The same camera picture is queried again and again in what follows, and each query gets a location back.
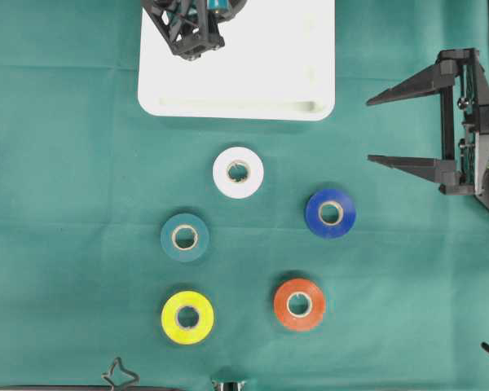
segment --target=orange tape roll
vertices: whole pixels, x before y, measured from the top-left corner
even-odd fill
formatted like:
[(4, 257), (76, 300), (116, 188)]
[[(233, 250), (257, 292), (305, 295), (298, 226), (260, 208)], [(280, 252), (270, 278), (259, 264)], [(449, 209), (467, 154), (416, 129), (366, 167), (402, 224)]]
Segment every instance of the orange tape roll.
[[(306, 310), (292, 312), (289, 302), (294, 297), (306, 298)], [(317, 327), (326, 312), (326, 298), (317, 285), (308, 279), (290, 279), (283, 283), (274, 297), (274, 311), (278, 320), (294, 332), (308, 332)]]

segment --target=white tape roll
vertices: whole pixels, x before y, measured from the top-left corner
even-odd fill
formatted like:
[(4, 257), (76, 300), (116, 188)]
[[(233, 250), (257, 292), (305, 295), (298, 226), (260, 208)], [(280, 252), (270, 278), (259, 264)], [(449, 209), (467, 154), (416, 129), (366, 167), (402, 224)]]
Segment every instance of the white tape roll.
[[(236, 181), (230, 177), (230, 169), (242, 165), (247, 170), (247, 177)], [(264, 168), (255, 152), (248, 148), (233, 147), (222, 152), (214, 162), (214, 182), (218, 189), (230, 198), (243, 199), (250, 197), (262, 184)]]

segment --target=tape roll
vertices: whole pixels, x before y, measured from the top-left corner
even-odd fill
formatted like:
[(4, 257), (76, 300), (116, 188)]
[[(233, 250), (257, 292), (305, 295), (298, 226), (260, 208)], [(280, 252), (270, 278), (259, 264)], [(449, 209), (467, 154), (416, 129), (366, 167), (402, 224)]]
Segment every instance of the tape roll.
[[(248, 176), (240, 181), (230, 177), (230, 169), (237, 165), (244, 166), (248, 172)], [(248, 148), (233, 147), (218, 156), (212, 174), (215, 185), (225, 196), (243, 199), (250, 197), (261, 187), (264, 167), (255, 152)]]
[[(308, 303), (303, 314), (295, 314), (289, 307), (290, 300), (296, 296), (304, 296)], [(310, 280), (290, 279), (275, 292), (274, 311), (281, 324), (289, 330), (308, 332), (322, 322), (326, 312), (326, 298)]]
[[(177, 243), (177, 235), (182, 229), (193, 233), (193, 244), (184, 248)], [(209, 247), (209, 230), (203, 221), (189, 213), (173, 216), (161, 228), (161, 247), (165, 253), (180, 262), (190, 262), (201, 257)]]
[[(179, 311), (191, 307), (198, 315), (196, 325), (184, 327), (178, 320)], [(183, 291), (173, 295), (161, 311), (161, 327), (176, 344), (193, 345), (204, 340), (214, 326), (214, 308), (206, 297), (198, 292)]]
[[(322, 218), (325, 206), (337, 209), (338, 219), (329, 223)], [(336, 239), (347, 234), (355, 224), (355, 206), (351, 198), (344, 192), (325, 189), (315, 193), (306, 204), (305, 219), (308, 228), (317, 236), (325, 239)]]

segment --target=teal fabric surface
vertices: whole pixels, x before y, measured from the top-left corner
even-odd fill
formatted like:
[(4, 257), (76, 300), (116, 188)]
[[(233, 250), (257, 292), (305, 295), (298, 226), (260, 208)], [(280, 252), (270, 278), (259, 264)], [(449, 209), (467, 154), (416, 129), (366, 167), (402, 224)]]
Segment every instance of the teal fabric surface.
[[(337, 105), (317, 123), (149, 116), (140, 20), (138, 0), (0, 0), (0, 385), (102, 384), (120, 355), (142, 384), (192, 391), (489, 390), (489, 213), (366, 160), (439, 156), (438, 97), (364, 105), (446, 48), (479, 48), (489, 76), (487, 1), (337, 0)], [(247, 200), (212, 181), (233, 145), (265, 165)], [(330, 184), (358, 211), (334, 241), (304, 222)], [(180, 212), (210, 229), (188, 265), (160, 246)], [(328, 298), (313, 332), (275, 320), (286, 275)], [(160, 329), (180, 288), (214, 305), (199, 345)]]

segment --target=white plastic tray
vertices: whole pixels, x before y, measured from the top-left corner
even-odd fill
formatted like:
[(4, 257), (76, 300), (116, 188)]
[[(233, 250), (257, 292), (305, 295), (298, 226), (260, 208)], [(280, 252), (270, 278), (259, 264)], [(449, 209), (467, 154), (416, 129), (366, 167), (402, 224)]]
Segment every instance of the white plastic tray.
[(155, 116), (319, 121), (335, 104), (335, 1), (249, 0), (226, 46), (172, 56), (143, 12), (139, 103)]

